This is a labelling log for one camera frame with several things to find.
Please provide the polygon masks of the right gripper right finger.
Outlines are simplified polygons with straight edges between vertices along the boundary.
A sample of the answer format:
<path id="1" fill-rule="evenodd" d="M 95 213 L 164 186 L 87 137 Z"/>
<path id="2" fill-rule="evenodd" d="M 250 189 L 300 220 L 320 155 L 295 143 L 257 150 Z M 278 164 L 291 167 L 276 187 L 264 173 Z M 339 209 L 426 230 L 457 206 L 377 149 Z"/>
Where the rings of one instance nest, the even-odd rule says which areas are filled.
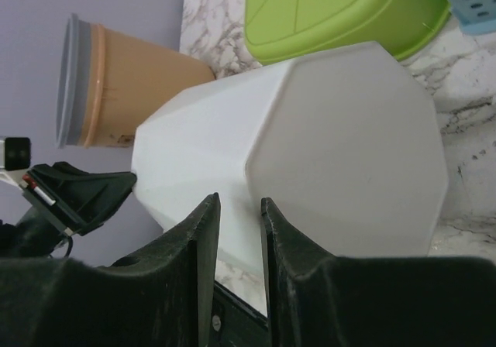
<path id="1" fill-rule="evenodd" d="M 495 266 L 477 257 L 334 256 L 261 201 L 274 346 L 493 346 Z"/>

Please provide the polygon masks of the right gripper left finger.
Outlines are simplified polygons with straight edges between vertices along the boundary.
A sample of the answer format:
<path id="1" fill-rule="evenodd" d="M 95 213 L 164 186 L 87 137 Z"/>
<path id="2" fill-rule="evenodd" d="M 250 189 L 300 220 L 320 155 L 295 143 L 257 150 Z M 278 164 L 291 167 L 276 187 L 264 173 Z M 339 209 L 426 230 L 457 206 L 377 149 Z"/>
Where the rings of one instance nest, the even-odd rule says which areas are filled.
<path id="1" fill-rule="evenodd" d="M 108 267 L 75 259 L 1 262 L 3 346 L 206 346 L 221 204 Z"/>

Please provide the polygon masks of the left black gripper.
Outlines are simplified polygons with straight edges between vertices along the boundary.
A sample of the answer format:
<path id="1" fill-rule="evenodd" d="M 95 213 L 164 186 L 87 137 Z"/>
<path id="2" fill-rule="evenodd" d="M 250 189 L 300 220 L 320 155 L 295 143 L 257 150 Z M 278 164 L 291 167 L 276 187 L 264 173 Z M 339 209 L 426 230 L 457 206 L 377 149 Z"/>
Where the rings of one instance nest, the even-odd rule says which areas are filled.
<path id="1" fill-rule="evenodd" d="M 72 238 L 102 226 L 132 192 L 132 172 L 89 173 L 57 162 L 38 164 L 22 176 L 22 195 L 30 208 L 11 225 L 1 221 L 1 258 L 51 257 Z"/>

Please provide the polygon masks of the orange capybara bucket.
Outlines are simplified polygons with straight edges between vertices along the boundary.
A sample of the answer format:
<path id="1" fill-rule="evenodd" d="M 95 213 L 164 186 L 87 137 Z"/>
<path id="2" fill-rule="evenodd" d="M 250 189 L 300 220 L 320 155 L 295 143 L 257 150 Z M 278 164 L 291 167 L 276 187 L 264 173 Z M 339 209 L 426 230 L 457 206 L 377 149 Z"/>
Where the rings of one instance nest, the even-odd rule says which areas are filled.
<path id="1" fill-rule="evenodd" d="M 136 128 L 181 91 L 215 79 L 206 63 L 91 24 L 81 146 L 127 147 Z"/>

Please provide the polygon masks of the grey round bucket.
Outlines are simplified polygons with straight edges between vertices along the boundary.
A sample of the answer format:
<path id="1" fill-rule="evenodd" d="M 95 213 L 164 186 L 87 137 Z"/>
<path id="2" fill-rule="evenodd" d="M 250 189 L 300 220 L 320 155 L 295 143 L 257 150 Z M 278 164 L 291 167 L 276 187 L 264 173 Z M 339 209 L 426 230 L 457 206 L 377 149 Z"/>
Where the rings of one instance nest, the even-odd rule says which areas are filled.
<path id="1" fill-rule="evenodd" d="M 73 13 L 65 29 L 58 83 L 55 142 L 76 146 L 82 135 L 91 66 L 91 25 Z"/>

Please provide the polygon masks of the white octagonal bin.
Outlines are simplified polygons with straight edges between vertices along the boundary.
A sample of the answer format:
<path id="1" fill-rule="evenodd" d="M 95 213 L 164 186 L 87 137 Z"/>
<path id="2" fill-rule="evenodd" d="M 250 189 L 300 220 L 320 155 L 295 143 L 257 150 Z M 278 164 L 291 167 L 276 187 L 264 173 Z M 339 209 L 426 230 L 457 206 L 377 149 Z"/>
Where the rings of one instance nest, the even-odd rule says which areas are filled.
<path id="1" fill-rule="evenodd" d="M 256 275 L 263 198 L 333 254 L 425 256 L 449 184 L 432 96 L 377 43 L 182 91 L 136 130 L 132 169 L 164 229 L 218 193 L 218 257 Z"/>

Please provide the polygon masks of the green plastic tray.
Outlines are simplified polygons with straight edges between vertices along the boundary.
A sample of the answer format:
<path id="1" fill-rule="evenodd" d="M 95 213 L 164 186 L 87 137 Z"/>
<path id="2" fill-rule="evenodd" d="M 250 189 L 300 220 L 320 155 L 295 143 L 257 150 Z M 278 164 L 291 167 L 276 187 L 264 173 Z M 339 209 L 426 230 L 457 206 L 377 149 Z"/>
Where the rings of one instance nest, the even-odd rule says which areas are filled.
<path id="1" fill-rule="evenodd" d="M 263 65 L 369 41 L 404 60 L 449 17 L 447 0 L 245 0 L 244 41 Z"/>

